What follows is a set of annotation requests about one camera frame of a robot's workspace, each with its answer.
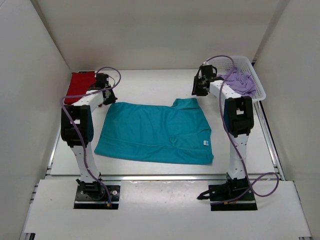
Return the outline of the red t-shirt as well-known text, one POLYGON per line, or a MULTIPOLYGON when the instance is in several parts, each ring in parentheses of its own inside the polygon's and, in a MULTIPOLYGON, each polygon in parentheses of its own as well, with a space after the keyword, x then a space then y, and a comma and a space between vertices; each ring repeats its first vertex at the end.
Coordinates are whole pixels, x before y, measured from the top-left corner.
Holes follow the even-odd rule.
POLYGON ((90 86, 96 82, 95 73, 78 73, 73 72, 71 81, 67 90, 67 96, 60 102, 61 106, 68 105, 81 107, 90 106, 90 111, 93 112, 97 107, 101 107, 103 104, 102 92, 92 94, 95 90, 89 90, 90 86))

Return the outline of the teal t-shirt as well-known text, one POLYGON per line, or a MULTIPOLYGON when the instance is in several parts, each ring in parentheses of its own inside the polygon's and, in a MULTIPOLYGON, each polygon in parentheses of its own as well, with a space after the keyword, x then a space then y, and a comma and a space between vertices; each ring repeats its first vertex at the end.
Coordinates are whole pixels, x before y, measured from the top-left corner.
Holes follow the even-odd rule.
POLYGON ((196 98, 171 106, 112 104, 95 154, 141 162, 210 165, 212 130, 196 98))

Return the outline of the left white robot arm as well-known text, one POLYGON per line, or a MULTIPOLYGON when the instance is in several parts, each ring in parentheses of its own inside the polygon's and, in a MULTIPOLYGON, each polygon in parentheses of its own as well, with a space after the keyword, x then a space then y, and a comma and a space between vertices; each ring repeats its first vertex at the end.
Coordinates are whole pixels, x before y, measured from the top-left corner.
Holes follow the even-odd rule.
POLYGON ((61 108, 60 135, 71 148, 80 171, 77 183, 84 194, 100 200, 109 191, 102 183, 92 151, 94 138, 92 112, 116 102, 117 98, 106 73, 74 72, 61 108))

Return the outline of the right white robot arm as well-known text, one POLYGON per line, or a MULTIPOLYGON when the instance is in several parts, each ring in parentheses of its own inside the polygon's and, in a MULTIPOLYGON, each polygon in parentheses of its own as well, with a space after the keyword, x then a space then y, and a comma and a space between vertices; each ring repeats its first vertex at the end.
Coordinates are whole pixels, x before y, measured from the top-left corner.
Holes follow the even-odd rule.
POLYGON ((230 141, 227 179, 232 183, 225 186, 224 193, 230 200, 236 200, 243 193, 241 185, 248 180, 245 162, 249 135, 254 127, 253 101, 250 96, 242 96, 223 81, 223 77, 217 76, 216 67, 201 65, 193 79, 191 94, 212 94, 219 100, 223 127, 230 141))

